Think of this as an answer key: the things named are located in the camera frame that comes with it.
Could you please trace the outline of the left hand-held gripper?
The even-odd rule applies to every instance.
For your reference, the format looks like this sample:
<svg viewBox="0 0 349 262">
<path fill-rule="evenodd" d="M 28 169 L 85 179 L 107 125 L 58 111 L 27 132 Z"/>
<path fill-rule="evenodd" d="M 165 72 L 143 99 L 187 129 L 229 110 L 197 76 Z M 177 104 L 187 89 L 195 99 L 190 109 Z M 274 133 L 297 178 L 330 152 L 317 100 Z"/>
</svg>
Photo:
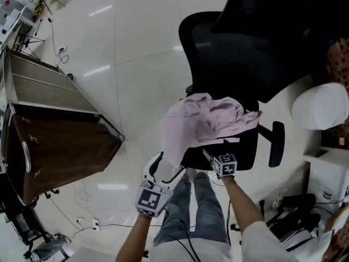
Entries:
<svg viewBox="0 0 349 262">
<path fill-rule="evenodd" d="M 138 213 L 148 217 L 159 217 L 173 196 L 173 190 L 186 174 L 187 168 L 179 168 L 169 181 L 155 180 L 155 173 L 163 159 L 163 152 L 152 157 L 143 167 L 142 182 L 138 187 L 135 207 Z"/>
</svg>

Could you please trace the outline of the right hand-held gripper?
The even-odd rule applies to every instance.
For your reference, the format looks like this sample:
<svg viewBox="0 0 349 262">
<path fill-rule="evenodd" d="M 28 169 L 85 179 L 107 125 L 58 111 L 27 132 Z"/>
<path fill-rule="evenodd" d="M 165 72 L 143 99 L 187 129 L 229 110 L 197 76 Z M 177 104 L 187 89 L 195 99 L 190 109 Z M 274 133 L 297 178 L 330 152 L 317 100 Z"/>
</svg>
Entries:
<svg viewBox="0 0 349 262">
<path fill-rule="evenodd" d="M 214 156 L 206 149 L 202 149 L 204 156 L 210 163 L 213 163 L 213 170 L 216 172 L 218 178 L 225 176 L 236 176 L 237 161 L 234 154 L 224 154 Z"/>
</svg>

